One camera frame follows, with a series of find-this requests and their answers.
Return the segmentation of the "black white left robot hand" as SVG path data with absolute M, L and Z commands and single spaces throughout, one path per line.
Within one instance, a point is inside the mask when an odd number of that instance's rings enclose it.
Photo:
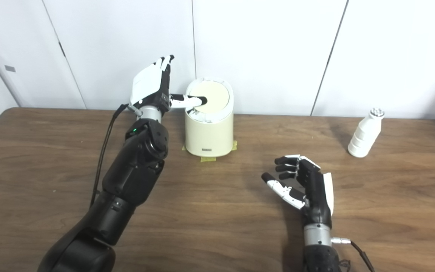
M 137 116 L 143 115 L 145 106 L 153 106 L 165 113 L 172 108 L 198 107 L 208 102 L 204 96 L 170 93 L 173 59 L 174 55 L 160 57 L 134 77 L 128 106 Z

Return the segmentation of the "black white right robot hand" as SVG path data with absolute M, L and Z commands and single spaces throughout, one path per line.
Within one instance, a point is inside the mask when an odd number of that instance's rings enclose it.
M 330 174 L 302 155 L 285 155 L 274 161 L 278 178 L 263 173 L 261 179 L 282 200 L 301 211 L 303 224 L 333 228 L 333 184 Z

